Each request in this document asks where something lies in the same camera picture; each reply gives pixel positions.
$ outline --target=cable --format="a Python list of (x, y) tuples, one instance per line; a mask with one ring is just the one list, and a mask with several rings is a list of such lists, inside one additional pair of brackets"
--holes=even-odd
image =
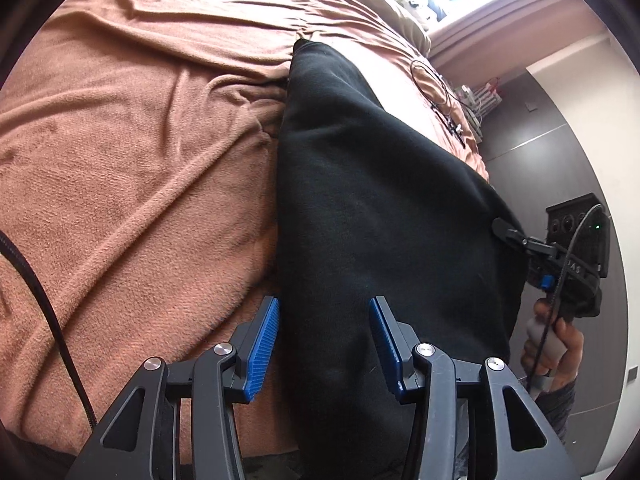
[[(431, 76), (432, 79), (435, 79), (437, 81), (440, 82), (440, 86), (442, 88), (443, 93), (447, 96), (445, 101), (443, 103), (436, 103), (433, 99), (431, 99), (427, 94), (424, 93), (424, 91), (422, 90), (422, 88), (420, 87), (420, 85), (418, 85), (418, 83), (415, 80), (415, 75), (414, 75), (414, 66), (418, 66), (421, 69), (423, 69), (428, 75)], [(414, 82), (414, 84), (418, 87), (418, 90), (420, 91), (420, 93), (423, 95), (423, 97), (425, 99), (427, 99), (427, 101), (429, 101), (431, 104), (435, 104), (436, 106), (451, 106), (451, 99), (455, 99), (456, 101), (458, 101), (463, 107), (465, 107), (467, 110), (469, 110), (471, 113), (473, 113), (474, 115), (478, 114), (478, 110), (474, 110), (471, 106), (469, 106), (468, 104), (466, 104), (465, 102), (461, 101), (457, 95), (452, 94), (449, 91), (449, 88), (447, 87), (447, 84), (444, 82), (443, 77), (438, 74), (433, 68), (431, 68), (430, 66), (426, 65), (421, 59), (413, 59), (411, 64), (409, 65), (409, 71), (411, 73), (411, 80)]]
[(5, 235), (2, 231), (0, 231), (0, 253), (9, 261), (9, 263), (12, 264), (12, 266), (14, 266), (14, 269), (17, 270), (18, 273), (22, 276), (24, 283), (27, 284), (29, 290), (33, 294), (33, 297), (38, 302), (38, 306), (44, 314), (44, 317), (47, 320), (47, 324), (49, 325), (49, 329), (51, 330), (51, 335), (58, 345), (58, 351), (60, 352), (62, 362), (65, 364), (66, 372), (69, 374), (69, 378), (71, 378), (71, 382), (73, 383), (74, 388), (78, 393), (78, 397), (80, 397), (80, 402), (82, 402), (82, 407), (84, 408), (86, 418), (89, 421), (89, 426), (93, 431), (97, 425), (94, 408), (91, 406), (89, 396), (86, 394), (84, 386), (82, 386), (82, 381), (80, 380), (80, 376), (78, 375), (78, 370), (76, 370), (76, 366), (74, 365), (71, 354), (69, 353), (69, 348), (66, 346), (65, 337), (62, 334), (60, 323), (58, 322), (56, 313), (51, 306), (49, 298), (47, 297), (47, 293), (44, 291), (44, 288), (42, 288), (40, 280), (36, 276), (36, 273), (33, 272), (33, 269), (31, 269), (31, 266), (29, 265), (25, 257), (22, 256), (22, 253), (18, 250), (14, 243), (9, 240), (7, 235)]
[(582, 230), (583, 226), (586, 225), (589, 216), (593, 214), (594, 211), (598, 209), (603, 209), (602, 204), (596, 204), (592, 206), (584, 215), (582, 221), (578, 224), (578, 227), (575, 229), (574, 235), (571, 237), (571, 241), (569, 242), (569, 246), (567, 247), (566, 254), (564, 255), (564, 261), (562, 262), (562, 269), (560, 270), (560, 276), (558, 277), (558, 282), (554, 287), (554, 292), (551, 295), (551, 310), (549, 311), (548, 316), (546, 316), (545, 321), (545, 329), (542, 333), (542, 338), (540, 338), (540, 345), (538, 346), (538, 350), (536, 351), (536, 357), (533, 359), (533, 366), (531, 370), (527, 374), (527, 392), (530, 393), (531, 390), (531, 381), (533, 380), (533, 376), (536, 374), (536, 368), (538, 368), (538, 364), (540, 362), (540, 358), (542, 357), (542, 351), (546, 343), (546, 338), (549, 334), (549, 329), (551, 328), (551, 320), (553, 319), (554, 314), (556, 313), (556, 303), (559, 303), (560, 293), (562, 292), (562, 286), (564, 285), (564, 281), (566, 279), (567, 270), (569, 269), (569, 262), (571, 261), (571, 255), (574, 252), (575, 244), (578, 240), (578, 234)]
[[(427, 99), (427, 101), (431, 105), (431, 110), (436, 115), (438, 120), (440, 120), (440, 122), (442, 123), (442, 126), (444, 126), (444, 129), (447, 130), (451, 135), (453, 135), (454, 131), (455, 131), (455, 126), (453, 125), (453, 120), (451, 119), (451, 116), (449, 114), (444, 113), (442, 110), (440, 110), (440, 108), (438, 108), (438, 106), (443, 106), (443, 105), (445, 105), (447, 103), (450, 105), (450, 100), (445, 100), (443, 103), (437, 103), (436, 101), (431, 99), (427, 94), (424, 93), (424, 91), (422, 90), (421, 86), (418, 85), (417, 81), (415, 80), (414, 70), (413, 70), (413, 66), (414, 66), (414, 62), (415, 61), (421, 63), (421, 61), (419, 59), (414, 59), (411, 62), (411, 66), (410, 66), (411, 80), (414, 82), (416, 88), (420, 91), (422, 96), (425, 99)], [(460, 136), (457, 136), (457, 137), (458, 137), (458, 140), (460, 141), (460, 143), (462, 144), (462, 147), (464, 148), (465, 147), (464, 140)]]

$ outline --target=brown blanket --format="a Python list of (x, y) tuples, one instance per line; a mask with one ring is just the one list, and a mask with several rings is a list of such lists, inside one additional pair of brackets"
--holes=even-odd
[[(67, 0), (2, 88), (0, 228), (49, 294), (98, 418), (145, 358), (228, 339), (276, 290), (285, 91), (273, 82), (300, 34), (373, 56), (369, 73), (379, 64), (419, 102), (407, 120), (486, 175), (466, 123), (462, 149), (411, 83), (419, 53), (354, 0)], [(272, 373), (238, 410), (245, 456), (295, 447), (277, 384)], [(71, 453), (89, 435), (44, 318), (4, 260), (0, 418)]]

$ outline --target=brown fleece blanket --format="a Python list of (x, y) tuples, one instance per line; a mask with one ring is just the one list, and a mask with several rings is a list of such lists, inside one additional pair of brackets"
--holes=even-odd
[[(67, 0), (2, 88), (0, 228), (42, 281), (98, 418), (145, 358), (198, 355), (276, 291), (285, 91), (274, 82), (298, 35), (358, 57), (390, 108), (486, 175), (466, 123), (463, 149), (412, 82), (420, 54), (354, 0)], [(271, 368), (237, 410), (245, 456), (295, 447)], [(89, 435), (44, 318), (4, 260), (0, 418), (71, 453)]]

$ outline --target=black clamp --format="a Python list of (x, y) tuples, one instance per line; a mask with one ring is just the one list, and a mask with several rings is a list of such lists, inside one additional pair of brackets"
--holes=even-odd
[(232, 404), (262, 387), (279, 322), (266, 296), (254, 320), (190, 361), (147, 359), (98, 423), (66, 480), (179, 480), (180, 401), (191, 399), (193, 475), (243, 480)]
[(553, 428), (499, 358), (482, 365), (451, 359), (397, 322), (384, 296), (369, 322), (389, 391), (415, 403), (402, 480), (452, 480), (456, 403), (468, 403), (469, 480), (579, 480)]
[[(566, 248), (555, 242), (548, 244), (533, 237), (526, 237), (502, 218), (494, 219), (492, 232), (508, 246), (529, 256), (527, 282), (530, 285), (545, 292), (554, 289), (564, 265)], [(606, 271), (590, 266), (571, 254), (560, 298), (560, 316), (571, 320), (574, 317), (596, 317), (600, 314), (600, 279), (604, 277)]]

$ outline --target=hand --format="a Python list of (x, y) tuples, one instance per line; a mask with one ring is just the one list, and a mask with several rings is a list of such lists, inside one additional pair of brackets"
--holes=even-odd
[[(546, 322), (550, 309), (550, 305), (547, 300), (544, 299), (537, 300), (533, 306), (533, 312), (536, 318), (542, 323)], [(551, 326), (554, 326), (555, 321), (556, 314), (554, 314), (551, 320)], [(566, 352), (558, 362), (553, 361), (553, 359), (546, 354), (545, 349), (543, 349), (536, 368), (536, 375), (545, 375), (549, 370), (558, 370), (551, 384), (551, 392), (566, 386), (577, 377), (578, 368), (580, 368), (580, 362), (582, 361), (582, 348), (584, 347), (584, 335), (582, 332), (572, 324), (567, 323), (564, 319), (558, 320), (554, 331), (558, 339), (566, 346)], [(537, 352), (538, 346), (532, 340), (527, 339), (524, 343), (524, 349), (522, 350), (522, 357), (520, 358), (520, 363), (527, 374), (531, 372)]]

